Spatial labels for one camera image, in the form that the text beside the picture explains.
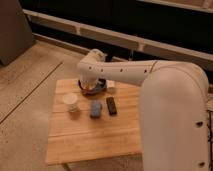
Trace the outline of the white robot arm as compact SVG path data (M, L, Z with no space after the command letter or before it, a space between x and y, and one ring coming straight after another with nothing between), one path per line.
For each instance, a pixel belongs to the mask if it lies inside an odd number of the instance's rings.
M211 171L208 145L208 78L190 62L107 62L91 50L77 68L81 82L114 80L139 87L143 171Z

